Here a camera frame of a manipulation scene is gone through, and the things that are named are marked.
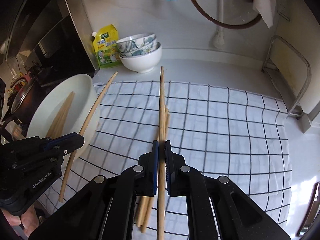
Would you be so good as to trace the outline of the person's left hand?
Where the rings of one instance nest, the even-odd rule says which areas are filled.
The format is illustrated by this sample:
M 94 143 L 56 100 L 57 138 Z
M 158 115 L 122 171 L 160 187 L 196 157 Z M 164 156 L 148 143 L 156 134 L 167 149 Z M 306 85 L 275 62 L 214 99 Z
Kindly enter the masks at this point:
M 1 208 L 1 211 L 11 226 L 23 225 L 23 232 L 26 237 L 29 237 L 39 227 L 39 219 L 36 215 L 34 204 L 21 216 L 14 216 L 3 208 Z

